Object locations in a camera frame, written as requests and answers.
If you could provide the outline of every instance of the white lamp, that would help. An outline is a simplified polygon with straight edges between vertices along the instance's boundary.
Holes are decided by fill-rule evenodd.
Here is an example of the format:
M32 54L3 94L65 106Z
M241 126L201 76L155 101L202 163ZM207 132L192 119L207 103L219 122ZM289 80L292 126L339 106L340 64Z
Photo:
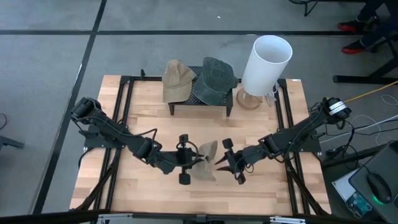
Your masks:
M272 92L292 54L292 47L286 40L274 35L259 37L243 73L243 88L236 96L238 104L247 110L257 108L262 97Z

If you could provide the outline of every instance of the gray floor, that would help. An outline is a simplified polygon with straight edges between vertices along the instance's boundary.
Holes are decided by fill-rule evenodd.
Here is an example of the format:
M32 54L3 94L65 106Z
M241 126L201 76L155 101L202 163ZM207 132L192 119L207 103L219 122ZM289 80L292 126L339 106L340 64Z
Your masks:
M0 0L0 29L91 30L99 5L100 1L94 0ZM309 17L303 17L303 7L288 1L108 0L99 29L336 30L337 22L352 19L361 6L321 2ZM345 100L379 87L335 84L331 77L367 75L391 56L386 47L377 54L343 55L340 48L358 37L283 38L292 45L294 56L282 77L302 79L308 105L324 96ZM228 62L235 75L241 77L255 39L253 35L97 36L78 99L96 97L103 75L138 75L143 68L148 75L159 76L170 58L183 60L187 65L201 65L203 57L216 57ZM0 36L0 113L9 118L0 134L26 143L21 151L4 147L0 152L0 216L30 211L87 41L87 36L74 35ZM351 119L365 114L380 121L395 115L396 106L385 104L382 94L398 98L396 88L392 87L354 101L350 104ZM371 123L367 118L358 118L354 125ZM396 134L382 134L378 142L391 140ZM339 146L347 139L327 142L322 148ZM376 145L374 139L375 136L357 135L353 145L365 149ZM82 145L83 137L70 125L44 212L68 210ZM336 170L347 172L340 167L329 170L325 175L327 182L336 178ZM329 188L329 193L333 212L347 216L333 189Z

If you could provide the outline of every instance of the lamp shade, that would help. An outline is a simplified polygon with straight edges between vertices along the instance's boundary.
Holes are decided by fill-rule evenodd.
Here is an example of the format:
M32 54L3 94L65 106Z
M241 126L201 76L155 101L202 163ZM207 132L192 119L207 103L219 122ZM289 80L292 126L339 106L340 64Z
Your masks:
M259 37L253 44L243 73L243 89L252 96L267 95L292 54L292 47L286 40L274 35Z

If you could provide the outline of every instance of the computer mouse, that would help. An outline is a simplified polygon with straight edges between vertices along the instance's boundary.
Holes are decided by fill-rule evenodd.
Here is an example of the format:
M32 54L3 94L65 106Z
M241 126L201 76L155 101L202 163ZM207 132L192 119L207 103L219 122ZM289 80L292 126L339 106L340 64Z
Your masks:
M381 203L390 203L392 194L387 182L379 174L368 174L366 177L374 196Z

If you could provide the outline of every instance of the wooden table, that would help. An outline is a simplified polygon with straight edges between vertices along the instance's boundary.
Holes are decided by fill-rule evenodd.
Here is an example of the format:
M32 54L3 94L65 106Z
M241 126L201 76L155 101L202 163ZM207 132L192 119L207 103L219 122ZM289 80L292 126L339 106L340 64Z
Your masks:
M98 100L104 112L111 116L118 92L120 76L107 75L103 79ZM241 88L233 90L234 100ZM300 80L287 80L290 105L295 123L308 117L303 87ZM282 111L284 102L281 94ZM135 81L127 124L130 132L141 133L158 128L156 141L163 150L175 150L178 136L189 134L196 145L218 141L215 160L223 157L225 149L221 141L231 138L234 150L240 150L278 128L275 106L266 102L255 110L236 106L229 118L223 107L179 106L174 116L162 102L162 82ZM98 181L103 162L104 149L94 149L82 160L70 208L84 201ZM322 170L317 158L309 153L300 153L306 186L324 210L330 212ZM289 191L285 166L275 160L257 162L252 174L245 173L247 181L238 185L229 172L215 171L224 166L213 166L216 182L192 178L190 185L178 183L180 169L163 175L159 169L147 166L135 159L127 148L122 150L121 161L113 196L113 212L194 213L222 215L291 215ZM104 188L101 208L108 187ZM298 203L301 203L296 188Z

